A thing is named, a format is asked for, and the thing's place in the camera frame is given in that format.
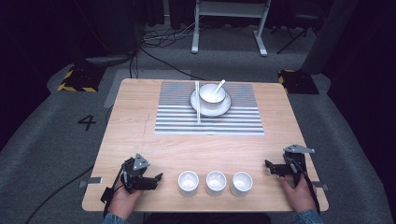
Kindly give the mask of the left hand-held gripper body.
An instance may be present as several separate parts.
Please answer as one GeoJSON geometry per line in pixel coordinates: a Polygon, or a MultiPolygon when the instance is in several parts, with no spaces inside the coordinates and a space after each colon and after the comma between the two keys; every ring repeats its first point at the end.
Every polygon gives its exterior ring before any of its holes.
{"type": "Polygon", "coordinates": [[[150,163],[139,153],[121,166],[121,182],[128,191],[156,189],[155,177],[144,177],[150,163]]]}

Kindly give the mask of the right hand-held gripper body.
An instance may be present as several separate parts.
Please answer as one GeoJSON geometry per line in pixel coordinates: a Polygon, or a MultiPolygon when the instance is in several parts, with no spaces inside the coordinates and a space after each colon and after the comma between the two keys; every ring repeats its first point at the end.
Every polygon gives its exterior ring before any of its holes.
{"type": "Polygon", "coordinates": [[[307,175],[305,155],[312,154],[315,150],[298,144],[284,147],[283,150],[285,163],[282,176],[291,175],[294,186],[297,186],[301,179],[301,175],[307,175]]]}

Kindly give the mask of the person's left hand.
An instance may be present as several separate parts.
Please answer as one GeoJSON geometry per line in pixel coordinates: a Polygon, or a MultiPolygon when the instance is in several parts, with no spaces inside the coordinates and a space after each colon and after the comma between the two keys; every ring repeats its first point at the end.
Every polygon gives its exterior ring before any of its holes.
{"type": "Polygon", "coordinates": [[[133,213],[143,193],[143,190],[136,190],[130,193],[125,187],[119,187],[113,195],[113,199],[108,207],[108,212],[123,220],[127,220],[133,213]]]}

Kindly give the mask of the person's right hand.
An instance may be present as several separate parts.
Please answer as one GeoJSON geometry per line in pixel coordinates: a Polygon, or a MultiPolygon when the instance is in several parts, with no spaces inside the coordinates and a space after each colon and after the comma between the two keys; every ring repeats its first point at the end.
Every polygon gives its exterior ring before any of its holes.
{"type": "Polygon", "coordinates": [[[303,177],[300,179],[298,185],[295,188],[293,188],[289,181],[283,176],[279,178],[279,181],[283,190],[285,191],[290,207],[295,212],[299,213],[306,210],[317,209],[308,184],[303,177]]]}

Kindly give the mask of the white cup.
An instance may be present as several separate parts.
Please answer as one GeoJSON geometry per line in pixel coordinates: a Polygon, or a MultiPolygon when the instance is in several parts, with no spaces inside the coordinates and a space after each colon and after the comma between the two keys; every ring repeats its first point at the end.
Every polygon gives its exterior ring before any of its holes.
{"type": "Polygon", "coordinates": [[[210,196],[220,196],[227,186],[227,178],[220,171],[210,172],[205,179],[205,190],[210,196]]]}
{"type": "Polygon", "coordinates": [[[177,183],[179,192],[184,197],[192,197],[198,190],[199,176],[193,171],[184,171],[179,175],[177,183]]]}
{"type": "Polygon", "coordinates": [[[253,179],[246,172],[238,172],[233,175],[231,193],[235,197],[246,196],[253,187],[253,179]]]}

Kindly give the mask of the grey striped placemat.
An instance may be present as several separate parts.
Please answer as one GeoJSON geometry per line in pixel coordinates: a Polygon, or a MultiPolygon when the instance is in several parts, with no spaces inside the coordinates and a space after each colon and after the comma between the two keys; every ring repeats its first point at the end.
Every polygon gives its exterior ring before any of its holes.
{"type": "Polygon", "coordinates": [[[155,133],[264,135],[252,85],[229,82],[225,83],[223,88],[231,96],[231,108],[223,115],[202,116],[201,120],[197,121],[197,113],[190,104],[190,96],[195,91],[195,85],[192,82],[165,81],[160,90],[155,133]]]}

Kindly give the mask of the white plate with dark rim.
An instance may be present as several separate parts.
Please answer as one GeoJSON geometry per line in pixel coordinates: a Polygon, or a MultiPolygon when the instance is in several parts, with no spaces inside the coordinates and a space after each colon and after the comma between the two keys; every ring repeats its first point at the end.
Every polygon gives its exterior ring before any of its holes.
{"type": "Polygon", "coordinates": [[[196,113],[199,113],[200,116],[205,116],[205,117],[217,117],[220,115],[225,114],[232,105],[232,100],[230,94],[226,92],[226,98],[224,102],[215,108],[206,108],[202,106],[201,99],[199,96],[199,92],[193,91],[190,96],[190,104],[192,108],[195,110],[196,113]]]}

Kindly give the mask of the black yellow striped floor base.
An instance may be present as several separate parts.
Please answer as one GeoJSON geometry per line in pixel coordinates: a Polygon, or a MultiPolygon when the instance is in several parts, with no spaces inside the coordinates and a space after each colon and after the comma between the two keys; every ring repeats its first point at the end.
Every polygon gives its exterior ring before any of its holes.
{"type": "Polygon", "coordinates": [[[301,70],[280,70],[277,76],[288,94],[318,94],[313,78],[301,70]]]}
{"type": "Polygon", "coordinates": [[[83,69],[72,66],[66,72],[58,90],[98,92],[105,71],[105,67],[83,69]]]}

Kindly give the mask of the white bowl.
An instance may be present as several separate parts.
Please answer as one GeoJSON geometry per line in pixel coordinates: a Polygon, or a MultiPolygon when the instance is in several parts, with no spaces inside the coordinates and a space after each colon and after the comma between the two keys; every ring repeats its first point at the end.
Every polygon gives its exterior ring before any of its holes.
{"type": "Polygon", "coordinates": [[[205,84],[199,90],[199,96],[202,106],[206,108],[215,108],[220,106],[225,98],[225,90],[218,84],[205,84]]]}

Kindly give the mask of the white ceramic spoon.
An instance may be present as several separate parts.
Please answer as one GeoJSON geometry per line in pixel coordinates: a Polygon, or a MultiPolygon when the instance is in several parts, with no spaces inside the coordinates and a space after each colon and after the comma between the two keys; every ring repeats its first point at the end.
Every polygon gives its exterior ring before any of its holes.
{"type": "Polygon", "coordinates": [[[225,84],[225,80],[223,79],[219,84],[218,84],[218,86],[212,91],[212,93],[213,94],[218,94],[219,93],[219,90],[222,88],[222,86],[225,84]]]}

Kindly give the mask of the black tripod legs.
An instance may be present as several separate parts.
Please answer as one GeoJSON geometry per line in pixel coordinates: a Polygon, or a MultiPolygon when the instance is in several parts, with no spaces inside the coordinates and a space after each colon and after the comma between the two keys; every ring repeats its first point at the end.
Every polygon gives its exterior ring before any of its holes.
{"type": "Polygon", "coordinates": [[[277,26],[274,27],[270,34],[274,34],[276,32],[280,33],[286,33],[289,35],[290,40],[277,52],[277,54],[280,54],[283,50],[288,48],[290,45],[292,45],[298,38],[300,37],[306,37],[308,33],[312,33],[314,36],[318,36],[318,31],[313,28],[313,27],[308,27],[308,28],[302,28],[302,27],[288,27],[288,26],[277,26]]]}

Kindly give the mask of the grey column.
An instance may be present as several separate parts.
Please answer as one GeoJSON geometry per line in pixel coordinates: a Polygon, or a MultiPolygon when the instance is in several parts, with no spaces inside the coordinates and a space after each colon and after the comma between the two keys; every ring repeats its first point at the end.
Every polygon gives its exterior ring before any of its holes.
{"type": "Polygon", "coordinates": [[[306,55],[301,71],[308,75],[322,72],[347,27],[359,0],[334,0],[327,20],[306,55]]]}

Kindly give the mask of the white metal stand frame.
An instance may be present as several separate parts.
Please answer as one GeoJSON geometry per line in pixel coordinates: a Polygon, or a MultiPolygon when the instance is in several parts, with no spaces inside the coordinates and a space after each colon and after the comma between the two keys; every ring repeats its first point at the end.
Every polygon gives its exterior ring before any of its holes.
{"type": "Polygon", "coordinates": [[[196,0],[194,9],[194,31],[191,43],[191,52],[199,51],[200,19],[203,16],[236,17],[260,19],[259,28],[253,31],[253,35],[262,57],[268,55],[262,39],[262,31],[266,22],[272,0],[264,0],[263,3],[233,3],[233,2],[209,2],[196,0]]]}

